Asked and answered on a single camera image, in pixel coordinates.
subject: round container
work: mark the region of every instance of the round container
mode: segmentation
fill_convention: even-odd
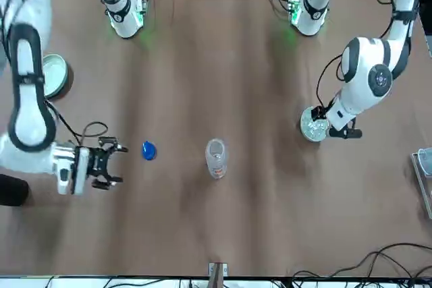
[[[52,98],[59,94],[68,80],[68,65],[60,55],[47,55],[43,58],[43,75],[45,97]]]
[[[418,150],[418,163],[425,175],[432,175],[432,148]]]
[[[300,130],[303,136],[311,142],[321,142],[327,136],[329,121],[326,119],[312,120],[313,107],[306,108],[300,118]]]

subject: metal bracket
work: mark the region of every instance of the metal bracket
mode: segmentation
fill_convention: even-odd
[[[213,269],[215,268],[215,264],[221,264],[223,269],[223,276],[228,277],[228,264],[227,263],[209,263],[209,276],[211,276],[211,273],[213,272]]]
[[[209,284],[207,288],[223,288],[223,278],[228,276],[226,263],[209,263]]]
[[[421,166],[419,165],[419,155],[417,153],[411,154],[411,161],[412,166],[414,167],[414,172],[416,173],[423,202],[425,203],[427,215],[432,219],[432,178],[427,177],[421,169]]]

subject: floor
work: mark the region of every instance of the floor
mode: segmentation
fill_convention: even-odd
[[[114,279],[109,283],[109,279],[72,279],[72,278],[59,278],[53,279],[49,282],[50,277],[38,278],[21,278],[21,279],[0,279],[0,288],[105,288],[106,287],[136,287],[133,285],[148,285],[155,281],[154,279]],[[193,280],[191,282],[193,288],[206,288],[208,281]],[[302,288],[355,288],[358,283],[344,283],[344,282],[328,282],[316,283],[307,282],[301,285]],[[280,282],[272,283],[271,281],[224,281],[225,288],[281,288]],[[368,287],[375,288],[398,288],[396,284],[372,284]],[[164,280],[153,283],[151,288],[189,288],[190,281],[188,279],[179,280]],[[421,285],[415,285],[415,288],[423,288]]]

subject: table surface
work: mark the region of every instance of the table surface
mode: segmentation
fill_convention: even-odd
[[[227,262],[233,276],[329,275],[385,244],[432,244],[409,158],[432,145],[419,20],[406,72],[358,118],[361,140],[313,144],[298,129],[325,64],[353,37],[380,35],[389,14],[375,0],[332,0],[307,38],[269,0],[152,0],[146,28],[122,40],[99,0],[53,0],[47,53],[74,72],[55,104],[76,130],[104,121],[129,147],[110,166],[125,182],[74,197],[58,195],[53,176],[21,175],[32,199],[0,208],[0,273],[204,276],[208,262]],[[322,81],[325,101],[340,87],[335,68]],[[0,84],[2,129],[10,79]],[[219,181],[204,154],[215,137],[229,149]],[[59,128],[57,139],[70,138]],[[141,157],[145,140],[157,145],[154,161]],[[432,260],[411,248],[389,254],[409,270]],[[373,274],[404,276],[384,260]]]

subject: power cord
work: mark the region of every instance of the power cord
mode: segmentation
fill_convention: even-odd
[[[51,281],[52,281],[54,278],[55,278],[55,276],[52,276],[52,277],[48,280],[47,284],[45,285],[45,288],[48,288],[48,287],[49,287],[49,284],[51,283]]]
[[[166,279],[158,279],[155,281],[151,281],[150,283],[118,283],[116,285],[112,285],[108,288],[115,288],[115,287],[124,287],[124,286],[130,286],[130,287],[145,287],[148,285],[152,285],[153,283],[160,283],[161,281],[164,281]]]
[[[300,270],[295,272],[292,275],[292,280],[294,281],[301,281],[302,283],[304,282],[305,279],[308,280],[316,280],[316,281],[328,281],[332,278],[334,278],[335,276],[338,276],[340,273],[342,272],[346,272],[346,271],[351,271],[351,270],[355,270],[357,268],[360,268],[371,256],[373,256],[372,262],[371,262],[371,266],[370,269],[367,273],[367,276],[364,279],[364,282],[359,283],[356,287],[357,288],[364,288],[367,285],[370,285],[370,280],[371,280],[371,275],[375,266],[375,263],[378,259],[379,256],[382,256],[388,260],[390,260],[391,262],[393,262],[395,265],[397,265],[399,268],[401,268],[409,277],[410,281],[415,282],[416,279],[421,279],[422,277],[420,277],[420,275],[422,273],[424,273],[427,270],[431,270],[432,269],[432,265],[426,266],[423,269],[421,269],[420,271],[418,271],[414,276],[412,276],[410,274],[410,272],[404,267],[402,266],[398,261],[396,261],[394,258],[391,258],[390,256],[388,256],[387,254],[383,253],[386,250],[395,248],[395,247],[400,247],[400,246],[408,246],[408,247],[412,247],[412,248],[418,248],[420,250],[425,250],[425,251],[429,251],[432,252],[432,247],[429,246],[424,246],[422,244],[416,244],[416,243],[395,243],[395,244],[390,244],[388,246],[385,246],[383,248],[381,248],[378,251],[373,251],[373,252],[369,252],[358,264],[356,264],[355,266],[350,266],[347,268],[342,268],[339,269],[337,271],[335,271],[333,274],[326,276],[326,277],[322,277],[320,275],[317,275],[316,273],[313,273],[311,271],[307,271],[307,270]],[[297,277],[300,274],[306,274],[309,275],[308,277]]]

